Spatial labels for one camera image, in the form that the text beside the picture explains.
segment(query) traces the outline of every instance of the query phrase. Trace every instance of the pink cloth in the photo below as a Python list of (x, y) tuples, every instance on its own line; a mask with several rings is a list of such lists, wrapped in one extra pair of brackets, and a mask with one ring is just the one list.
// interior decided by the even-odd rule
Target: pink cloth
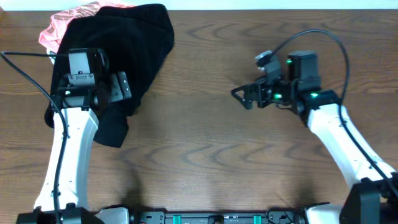
[(61, 40), (67, 31), (68, 24), (74, 18), (81, 18), (86, 16), (94, 16), (101, 7), (134, 7), (125, 3), (111, 3), (107, 1), (95, 1), (84, 6), (78, 6), (74, 9), (62, 11), (51, 16), (51, 23), (49, 28), (43, 30), (39, 35), (39, 43), (47, 49), (57, 53), (61, 44)]

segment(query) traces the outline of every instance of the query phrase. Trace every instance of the black cable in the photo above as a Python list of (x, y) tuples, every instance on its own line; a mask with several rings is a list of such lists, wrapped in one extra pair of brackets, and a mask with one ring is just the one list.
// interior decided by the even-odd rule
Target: black cable
[(276, 103), (276, 108), (278, 108), (278, 109), (280, 109), (280, 110), (289, 110), (289, 111), (291, 111), (291, 112), (294, 113), (294, 111), (293, 111), (292, 108), (281, 108), (279, 105), (281, 105), (281, 103)]
[(43, 95), (51, 102), (52, 106), (55, 108), (55, 111), (61, 117), (62, 126), (63, 126), (63, 133), (62, 133), (63, 138), (62, 138), (62, 143), (61, 143), (60, 155), (58, 157), (57, 168), (55, 170), (53, 199), (54, 199), (54, 214), (55, 214), (55, 218), (57, 220), (57, 223), (62, 224), (61, 214), (60, 214), (60, 206), (59, 206), (59, 198), (58, 198), (58, 193), (59, 193), (59, 191), (58, 191), (58, 183), (59, 183), (59, 178), (60, 178), (60, 171), (61, 171), (63, 153), (65, 152), (65, 146), (67, 144), (67, 138), (68, 138), (67, 122), (65, 121), (65, 118), (64, 118), (63, 114), (61, 113), (60, 109), (58, 108), (58, 106), (51, 99), (51, 96), (49, 95), (49, 93), (47, 93), (43, 89), (43, 87), (41, 87), (34, 79), (32, 79), (30, 76), (28, 76), (28, 74), (26, 74), (24, 71), (22, 71), (16, 65), (14, 65), (7, 58), (6, 55), (25, 55), (25, 56), (37, 56), (37, 57), (67, 57), (68, 55), (62, 55), (62, 54), (48, 55), (48, 54), (4, 52), (4, 51), (1, 52), (1, 57), (4, 59), (4, 61), (6, 61), (9, 66), (11, 66), (13, 69), (15, 69), (18, 73), (20, 73), (23, 77), (25, 77), (28, 81), (30, 81), (34, 86), (36, 86), (43, 93)]
[(343, 85), (343, 92), (341, 93), (341, 97), (338, 103), (338, 116), (341, 122), (341, 125), (344, 127), (344, 130), (347, 132), (349, 138), (352, 140), (352, 142), (355, 144), (355, 146), (361, 151), (362, 155), (369, 161), (370, 165), (374, 167), (374, 169), (380, 174), (380, 176), (387, 182), (387, 185), (391, 189), (392, 193), (398, 198), (398, 190), (395, 188), (394, 184), (392, 181), (383, 173), (383, 171), (377, 166), (377, 164), (372, 160), (372, 158), (367, 154), (367, 152), (362, 148), (362, 146), (357, 142), (355, 137), (351, 134), (349, 131), (342, 115), (342, 106), (343, 106), (343, 100), (347, 92), (347, 86), (348, 86), (348, 80), (349, 80), (349, 59), (348, 59), (348, 54), (347, 51), (343, 45), (343, 43), (340, 41), (340, 39), (335, 35), (332, 34), (331, 32), (327, 30), (318, 30), (318, 29), (310, 29), (310, 30), (305, 30), (302, 32), (299, 32), (297, 34), (294, 34), (293, 36), (289, 37), (287, 40), (285, 40), (282, 44), (280, 44), (271, 54), (269, 54), (268, 58), (272, 58), (281, 48), (283, 48), (287, 43), (289, 43), (291, 40), (307, 34), (311, 32), (317, 32), (321, 34), (325, 34), (329, 37), (331, 37), (340, 47), (341, 52), (343, 53), (345, 64), (346, 64), (346, 79)]
[[(273, 209), (273, 208), (279, 208), (279, 207), (278, 207), (278, 206), (274, 206), (274, 207), (268, 208), (268, 210), (266, 211), (266, 214), (265, 214), (265, 218), (268, 219), (267, 223), (276, 224), (276, 223), (274, 223), (273, 221), (269, 220), (269, 217), (268, 217), (268, 212), (269, 212), (269, 210), (271, 210), (271, 209)], [(287, 214), (287, 212), (286, 212), (285, 210), (283, 210), (283, 209), (281, 209), (281, 210), (285, 213), (286, 218), (287, 218), (290, 222), (294, 223), (294, 221), (289, 217), (289, 215)]]

